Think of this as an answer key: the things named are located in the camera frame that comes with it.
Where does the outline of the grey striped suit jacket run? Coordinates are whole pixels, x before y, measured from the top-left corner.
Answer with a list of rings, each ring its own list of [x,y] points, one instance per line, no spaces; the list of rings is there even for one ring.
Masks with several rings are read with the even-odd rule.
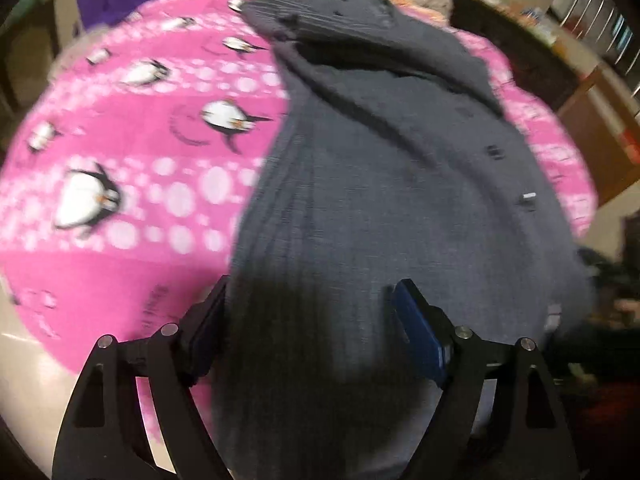
[[[512,344],[593,304],[570,224],[485,64],[386,0],[250,0],[290,98],[236,241],[214,440],[243,479],[393,478],[438,401],[403,278]]]

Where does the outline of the pink penguin bedspread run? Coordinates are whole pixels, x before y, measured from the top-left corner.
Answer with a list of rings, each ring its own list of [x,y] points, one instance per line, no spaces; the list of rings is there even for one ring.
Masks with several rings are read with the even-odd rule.
[[[1,171],[1,274],[68,366],[231,272],[290,98],[250,0],[156,0],[75,62]]]

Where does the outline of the dark wooden nightstand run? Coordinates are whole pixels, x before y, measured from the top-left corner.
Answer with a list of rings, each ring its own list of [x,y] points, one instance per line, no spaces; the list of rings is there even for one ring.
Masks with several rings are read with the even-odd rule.
[[[580,78],[532,32],[482,0],[452,0],[450,24],[488,39],[509,60],[519,87],[555,112],[574,94]]]

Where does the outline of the dark wooden chair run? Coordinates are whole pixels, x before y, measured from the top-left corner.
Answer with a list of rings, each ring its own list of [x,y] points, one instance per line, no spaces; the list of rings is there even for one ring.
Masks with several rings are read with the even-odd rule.
[[[60,51],[54,0],[21,0],[1,22],[1,156]]]

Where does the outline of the metal shelf rack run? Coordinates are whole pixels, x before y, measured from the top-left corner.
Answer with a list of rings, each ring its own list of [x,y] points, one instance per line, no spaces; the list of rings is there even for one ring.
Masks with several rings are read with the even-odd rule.
[[[614,0],[553,0],[560,26],[584,42],[639,94],[639,29]]]

